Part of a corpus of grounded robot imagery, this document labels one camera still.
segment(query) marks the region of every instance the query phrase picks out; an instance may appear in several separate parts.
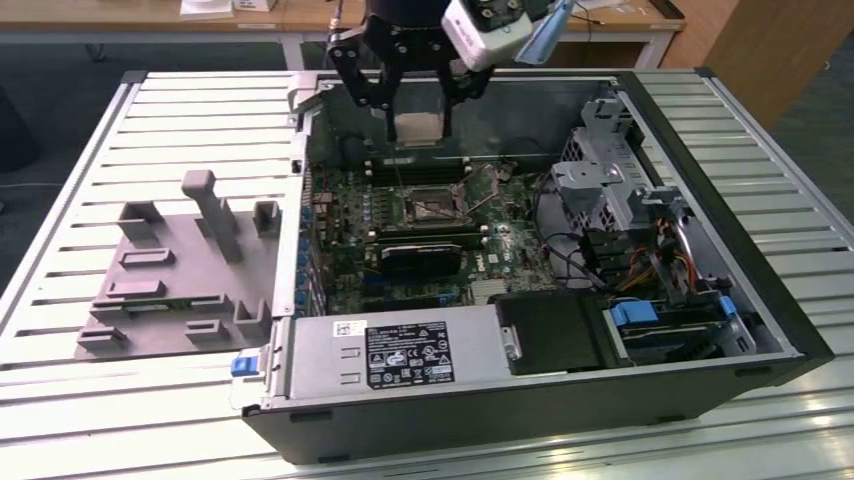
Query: power supply label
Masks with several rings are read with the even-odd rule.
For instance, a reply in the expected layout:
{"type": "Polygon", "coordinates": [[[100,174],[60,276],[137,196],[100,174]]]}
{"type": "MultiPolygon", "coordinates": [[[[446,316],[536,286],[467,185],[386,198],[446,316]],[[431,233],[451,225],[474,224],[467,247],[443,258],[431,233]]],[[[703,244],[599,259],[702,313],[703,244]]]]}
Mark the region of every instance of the power supply label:
{"type": "Polygon", "coordinates": [[[374,390],[454,381],[444,322],[371,327],[364,330],[364,342],[374,390]]]}

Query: metal grating table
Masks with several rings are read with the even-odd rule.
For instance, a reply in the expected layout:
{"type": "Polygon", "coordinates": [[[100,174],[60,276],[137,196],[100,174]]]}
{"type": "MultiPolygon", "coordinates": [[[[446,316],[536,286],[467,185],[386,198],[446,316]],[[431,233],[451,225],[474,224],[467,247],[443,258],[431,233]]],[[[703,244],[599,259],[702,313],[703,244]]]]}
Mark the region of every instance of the metal grating table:
{"type": "MultiPolygon", "coordinates": [[[[235,211],[281,199],[287,72],[128,77],[0,300],[3,478],[802,478],[854,467],[854,234],[715,79],[639,72],[838,358],[699,419],[408,455],[288,465],[237,418],[233,353],[75,363],[76,331],[121,236],[121,202],[193,211],[209,168],[235,211]]],[[[664,181],[671,181],[656,163],[664,181]]]]}

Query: cardboard box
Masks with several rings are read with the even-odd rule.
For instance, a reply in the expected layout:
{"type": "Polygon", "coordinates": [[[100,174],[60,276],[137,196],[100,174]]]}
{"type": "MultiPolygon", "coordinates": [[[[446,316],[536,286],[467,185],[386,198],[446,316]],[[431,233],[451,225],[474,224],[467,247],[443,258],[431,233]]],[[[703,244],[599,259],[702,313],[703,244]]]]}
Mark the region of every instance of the cardboard box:
{"type": "Polygon", "coordinates": [[[272,10],[276,0],[233,0],[235,10],[252,12],[268,12],[272,10]]]}

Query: wooden cabinet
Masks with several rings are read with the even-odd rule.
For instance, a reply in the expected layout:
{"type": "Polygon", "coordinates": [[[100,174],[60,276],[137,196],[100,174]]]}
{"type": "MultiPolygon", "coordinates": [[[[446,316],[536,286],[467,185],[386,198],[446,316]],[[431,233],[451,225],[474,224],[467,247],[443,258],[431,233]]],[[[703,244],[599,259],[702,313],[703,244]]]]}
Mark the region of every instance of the wooden cabinet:
{"type": "Polygon", "coordinates": [[[662,67],[710,67],[767,128],[854,28],[854,0],[671,0],[686,16],[662,67]]]}

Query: circuit board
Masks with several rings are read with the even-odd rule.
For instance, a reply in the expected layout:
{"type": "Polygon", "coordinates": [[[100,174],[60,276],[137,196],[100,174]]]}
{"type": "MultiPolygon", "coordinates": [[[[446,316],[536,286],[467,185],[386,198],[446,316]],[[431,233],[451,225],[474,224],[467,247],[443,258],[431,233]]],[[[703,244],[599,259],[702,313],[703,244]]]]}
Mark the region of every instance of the circuit board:
{"type": "Polygon", "coordinates": [[[327,312],[359,313],[372,302],[412,299],[438,301],[436,306],[472,305],[476,299],[470,286],[484,280],[503,280],[506,291],[555,288],[528,216],[536,176],[512,175],[499,161],[479,162],[456,184],[402,188],[375,186],[352,171],[317,169],[313,208],[327,312]],[[428,227],[468,226],[476,233],[466,239],[474,238],[478,244],[463,248],[459,271],[452,275],[388,282],[375,267],[376,232],[418,232],[419,222],[428,227]]]}

